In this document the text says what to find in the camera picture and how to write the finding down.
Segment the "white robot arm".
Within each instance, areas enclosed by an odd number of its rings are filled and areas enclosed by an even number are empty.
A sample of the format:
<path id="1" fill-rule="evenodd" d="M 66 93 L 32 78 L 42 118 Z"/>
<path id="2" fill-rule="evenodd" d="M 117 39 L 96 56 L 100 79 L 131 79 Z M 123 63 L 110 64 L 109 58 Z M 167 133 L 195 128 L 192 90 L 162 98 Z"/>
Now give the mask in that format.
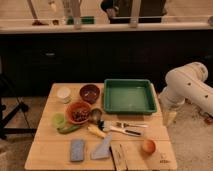
<path id="1" fill-rule="evenodd" d="M 175 119 L 186 99 L 213 117 L 213 87 L 205 84 L 207 78 L 207 67 L 200 62 L 174 68 L 166 74 L 166 86 L 158 95 L 165 126 Z"/>

